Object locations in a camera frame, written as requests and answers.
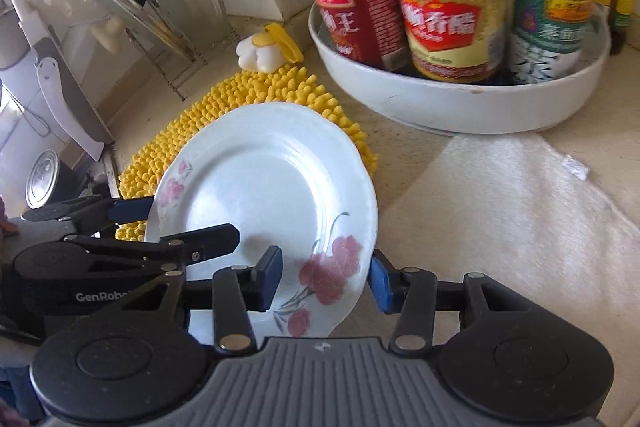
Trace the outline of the white cleaver knife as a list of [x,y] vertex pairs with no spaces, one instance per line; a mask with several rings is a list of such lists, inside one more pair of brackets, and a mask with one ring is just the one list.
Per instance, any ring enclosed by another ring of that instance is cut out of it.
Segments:
[[114,142],[111,133],[81,91],[40,14],[27,0],[11,1],[35,54],[40,91],[53,118],[94,161],[99,161],[105,147]]

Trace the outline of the white towel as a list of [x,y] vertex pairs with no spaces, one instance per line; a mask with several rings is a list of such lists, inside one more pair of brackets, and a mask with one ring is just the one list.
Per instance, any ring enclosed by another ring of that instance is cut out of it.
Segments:
[[639,421],[639,228],[536,135],[433,138],[384,153],[378,248],[442,280],[483,272],[601,341],[615,365],[600,418]]

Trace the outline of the glass pot lid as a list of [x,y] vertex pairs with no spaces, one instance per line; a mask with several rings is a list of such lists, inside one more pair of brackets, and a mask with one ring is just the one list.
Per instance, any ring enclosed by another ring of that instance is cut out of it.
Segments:
[[173,32],[160,17],[154,13],[145,11],[134,0],[98,0],[108,12],[119,16],[125,26],[132,31],[137,31],[143,38],[155,39],[165,48],[183,57],[189,62],[196,59],[196,53],[191,49],[186,40]]

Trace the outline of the white plate pink flowers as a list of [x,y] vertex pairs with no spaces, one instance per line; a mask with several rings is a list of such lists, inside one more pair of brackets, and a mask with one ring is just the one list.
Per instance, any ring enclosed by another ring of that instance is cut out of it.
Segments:
[[292,103],[233,109],[199,131],[160,179],[145,240],[231,223],[232,254],[190,265],[190,281],[256,265],[279,246],[283,273],[258,340],[326,337],[355,308],[378,236],[378,203],[357,147],[337,124]]

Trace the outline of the white flower hook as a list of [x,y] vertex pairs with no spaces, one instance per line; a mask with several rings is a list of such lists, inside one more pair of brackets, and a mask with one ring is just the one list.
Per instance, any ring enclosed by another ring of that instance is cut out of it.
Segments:
[[235,48],[240,69],[272,74],[284,65],[299,64],[304,54],[294,39],[278,23],[241,40]]

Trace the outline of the small metal pot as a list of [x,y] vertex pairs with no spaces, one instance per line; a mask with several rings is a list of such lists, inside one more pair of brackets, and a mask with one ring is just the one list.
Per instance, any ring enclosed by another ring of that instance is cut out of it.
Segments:
[[26,182],[25,196],[30,209],[74,199],[84,178],[68,167],[54,150],[45,150],[36,160]]

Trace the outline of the white round tray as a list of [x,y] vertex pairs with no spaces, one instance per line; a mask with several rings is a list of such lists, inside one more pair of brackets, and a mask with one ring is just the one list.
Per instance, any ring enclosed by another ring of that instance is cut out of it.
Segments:
[[524,86],[477,86],[403,76],[349,60],[335,51],[315,5],[308,29],[326,71],[349,96],[399,124],[449,135],[533,132],[561,124],[596,91],[611,47],[605,14],[597,6],[570,75]]

